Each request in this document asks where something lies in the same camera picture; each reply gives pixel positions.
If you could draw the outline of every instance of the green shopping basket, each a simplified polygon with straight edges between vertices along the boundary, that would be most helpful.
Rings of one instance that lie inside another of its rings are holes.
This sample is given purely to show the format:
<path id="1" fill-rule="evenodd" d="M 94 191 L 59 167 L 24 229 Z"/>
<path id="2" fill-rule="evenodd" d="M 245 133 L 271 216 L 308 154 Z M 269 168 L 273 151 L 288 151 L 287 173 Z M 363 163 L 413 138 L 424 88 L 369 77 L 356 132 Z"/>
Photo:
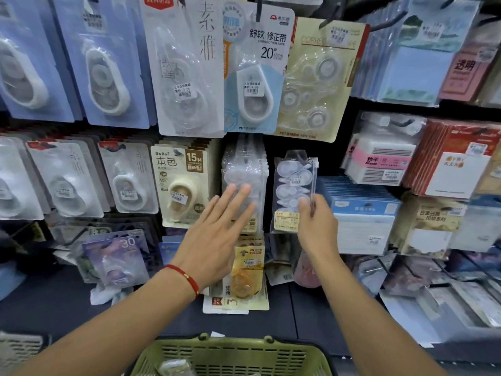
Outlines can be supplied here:
<path id="1" fill-rule="evenodd" d="M 197 376 L 336 376 L 328 356 L 302 341 L 210 337 L 163 338 L 151 343 L 129 368 L 128 376 L 156 376 L 165 360 L 186 359 Z"/>

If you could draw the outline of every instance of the left hand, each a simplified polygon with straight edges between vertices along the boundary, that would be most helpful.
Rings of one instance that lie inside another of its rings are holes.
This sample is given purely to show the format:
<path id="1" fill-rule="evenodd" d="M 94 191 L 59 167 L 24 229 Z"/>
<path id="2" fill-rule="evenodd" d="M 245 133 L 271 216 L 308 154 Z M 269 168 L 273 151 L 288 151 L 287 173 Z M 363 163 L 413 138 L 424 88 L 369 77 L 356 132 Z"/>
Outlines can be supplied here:
<path id="1" fill-rule="evenodd" d="M 221 198 L 215 196 L 211 199 L 170 262 L 193 277 L 200 291 L 231 272 L 235 243 L 254 212 L 255 204 L 251 203 L 231 224 L 250 194 L 251 186 L 243 185 L 231 200 L 235 191 L 236 186 L 230 184 Z"/>

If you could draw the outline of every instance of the red string bracelet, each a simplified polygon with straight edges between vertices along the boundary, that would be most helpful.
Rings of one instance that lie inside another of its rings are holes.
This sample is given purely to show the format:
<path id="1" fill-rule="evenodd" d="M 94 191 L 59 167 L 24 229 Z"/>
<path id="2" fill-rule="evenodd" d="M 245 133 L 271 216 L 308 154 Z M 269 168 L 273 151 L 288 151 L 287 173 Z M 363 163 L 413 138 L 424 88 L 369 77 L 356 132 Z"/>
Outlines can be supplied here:
<path id="1" fill-rule="evenodd" d="M 177 266 L 175 265 L 172 265 L 172 264 L 167 264 L 166 266 L 164 266 L 162 269 L 164 268 L 170 268 L 170 269 L 173 269 L 175 270 L 176 272 L 182 274 L 189 282 L 189 284 L 191 285 L 191 287 L 193 288 L 193 290 L 195 291 L 195 295 L 198 296 L 198 294 L 200 294 L 200 289 L 198 288 L 198 285 L 196 283 L 196 281 L 188 276 L 185 271 L 183 271 L 182 269 L 178 268 Z"/>

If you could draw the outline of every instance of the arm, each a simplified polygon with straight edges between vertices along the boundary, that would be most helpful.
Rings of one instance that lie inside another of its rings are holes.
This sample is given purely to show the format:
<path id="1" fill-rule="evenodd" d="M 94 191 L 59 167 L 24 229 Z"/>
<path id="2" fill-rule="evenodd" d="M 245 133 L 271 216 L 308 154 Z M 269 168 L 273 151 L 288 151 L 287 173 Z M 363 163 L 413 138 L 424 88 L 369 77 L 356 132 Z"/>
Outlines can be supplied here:
<path id="1" fill-rule="evenodd" d="M 300 201 L 299 240 L 360 374 L 447 375 L 345 266 L 337 247 L 338 222 L 321 195 L 315 195 L 315 204 L 311 216 L 309 203 Z"/>
<path id="2" fill-rule="evenodd" d="M 172 264 L 195 279 L 200 290 L 231 272 L 235 243 L 254 212 L 251 204 L 233 226 L 250 193 L 238 195 L 229 185 L 214 197 L 179 246 Z M 120 375 L 195 298 L 188 281 L 178 272 L 162 269 L 139 290 L 69 333 L 23 364 L 12 376 Z"/>

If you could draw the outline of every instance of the hand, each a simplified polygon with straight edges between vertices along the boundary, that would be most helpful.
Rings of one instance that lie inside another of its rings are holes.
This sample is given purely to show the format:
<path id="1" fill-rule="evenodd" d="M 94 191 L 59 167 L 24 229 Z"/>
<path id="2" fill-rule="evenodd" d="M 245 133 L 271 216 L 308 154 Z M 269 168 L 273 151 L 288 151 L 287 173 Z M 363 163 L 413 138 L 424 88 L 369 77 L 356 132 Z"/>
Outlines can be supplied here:
<path id="1" fill-rule="evenodd" d="M 235 259 L 235 243 L 254 212 L 251 203 L 231 225 L 242 203 L 251 192 L 248 184 L 230 202 L 236 191 L 232 183 L 221 198 L 215 196 L 204 212 L 186 233 L 176 255 L 171 261 L 186 272 L 204 290 L 231 272 Z"/>
<path id="2" fill-rule="evenodd" d="M 312 263 L 333 257 L 341 259 L 338 252 L 338 220 L 320 194 L 313 197 L 315 210 L 311 216 L 310 202 L 299 199 L 299 229 L 297 237 Z"/>

